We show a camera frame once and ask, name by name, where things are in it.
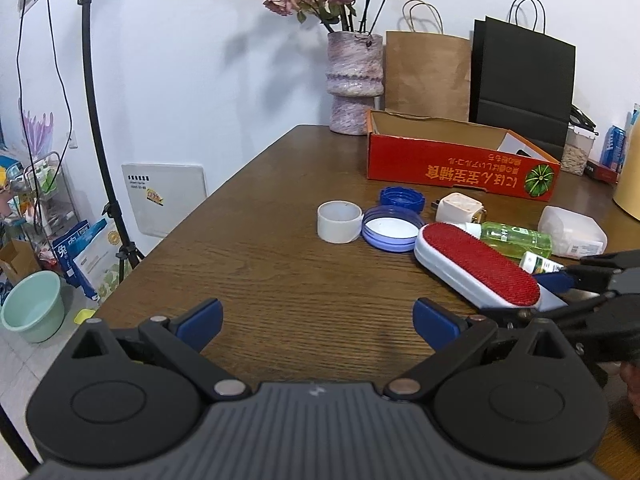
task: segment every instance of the human hand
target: human hand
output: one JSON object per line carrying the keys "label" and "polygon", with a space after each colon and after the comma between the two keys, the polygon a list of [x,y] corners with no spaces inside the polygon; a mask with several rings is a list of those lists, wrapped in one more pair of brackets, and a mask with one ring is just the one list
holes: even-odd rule
{"label": "human hand", "polygon": [[640,417],[640,368],[631,363],[620,365],[620,378],[626,383],[626,392],[634,413]]}

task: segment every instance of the wooden table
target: wooden table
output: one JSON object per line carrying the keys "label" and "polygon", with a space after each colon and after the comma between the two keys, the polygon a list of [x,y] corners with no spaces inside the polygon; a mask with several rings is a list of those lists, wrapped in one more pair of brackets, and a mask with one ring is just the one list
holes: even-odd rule
{"label": "wooden table", "polygon": [[[429,296],[459,314],[469,307],[416,263],[362,239],[331,245],[316,235],[328,200],[376,205],[386,183],[366,179],[367,139],[298,126],[182,222],[100,309],[111,326],[153,314],[176,316],[217,297],[221,335],[204,351],[255,386],[268,380],[373,381],[382,386],[431,350],[412,327],[412,306]],[[414,186],[428,201],[451,192]],[[536,228],[542,202],[468,193],[488,220]],[[552,205],[594,217],[609,251],[640,248],[640,222],[611,200],[612,188],[561,173]],[[423,216],[433,219],[427,209]],[[619,378],[607,386],[611,423],[596,462],[619,480],[640,478],[640,420]]]}

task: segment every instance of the beige container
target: beige container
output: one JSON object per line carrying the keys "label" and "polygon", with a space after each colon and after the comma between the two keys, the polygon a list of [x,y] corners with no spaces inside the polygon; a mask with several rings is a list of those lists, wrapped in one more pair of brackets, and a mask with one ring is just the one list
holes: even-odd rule
{"label": "beige container", "polygon": [[613,200],[624,211],[640,220],[640,121],[636,121],[631,132],[625,165]]}

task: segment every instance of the blue gripper pad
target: blue gripper pad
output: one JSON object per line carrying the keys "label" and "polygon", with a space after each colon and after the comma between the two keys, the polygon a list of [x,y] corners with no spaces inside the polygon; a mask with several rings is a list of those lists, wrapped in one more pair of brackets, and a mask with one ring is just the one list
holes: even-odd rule
{"label": "blue gripper pad", "polygon": [[466,321],[426,298],[420,298],[414,304],[414,329],[436,352],[457,338],[465,328]]}
{"label": "blue gripper pad", "polygon": [[546,274],[534,274],[533,279],[553,294],[562,294],[570,288],[574,288],[575,281],[566,272],[547,272]]}
{"label": "blue gripper pad", "polygon": [[220,300],[206,300],[171,322],[171,330],[182,342],[200,352],[222,330]]}

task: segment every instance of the bag handle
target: bag handle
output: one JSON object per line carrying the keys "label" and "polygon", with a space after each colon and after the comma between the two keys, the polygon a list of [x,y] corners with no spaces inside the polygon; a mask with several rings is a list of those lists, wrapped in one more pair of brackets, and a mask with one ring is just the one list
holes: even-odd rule
{"label": "bag handle", "polygon": [[[518,11],[520,10],[520,6],[526,2],[527,0],[514,0],[513,3],[511,4],[511,9],[509,9],[509,17],[508,17],[508,22],[511,23],[511,15],[513,13],[513,7],[516,7],[516,11],[515,11],[515,24],[517,26],[520,26],[520,24],[518,23]],[[542,2],[540,0],[529,0],[532,4],[533,4],[533,8],[536,10],[536,19],[533,22],[533,30],[536,30],[536,26],[538,25],[538,6],[536,5],[536,2],[540,4],[540,7],[542,8],[542,34],[546,34],[546,10],[545,10],[545,6],[542,4]]]}
{"label": "bag handle", "polygon": [[[413,5],[411,6],[411,9],[409,9],[409,13],[407,15],[406,6],[409,5],[410,3],[413,3]],[[402,6],[402,17],[406,21],[406,24],[409,26],[409,30],[411,32],[415,32],[413,12],[415,7],[420,7],[420,6],[429,7],[429,10],[433,14],[433,17],[436,19],[436,24],[438,25],[438,27],[440,27],[440,34],[444,34],[444,27],[442,26],[442,17],[440,16],[438,9],[436,9],[435,6],[428,4],[427,2],[424,2],[422,0],[409,0],[407,3],[405,3]]]}

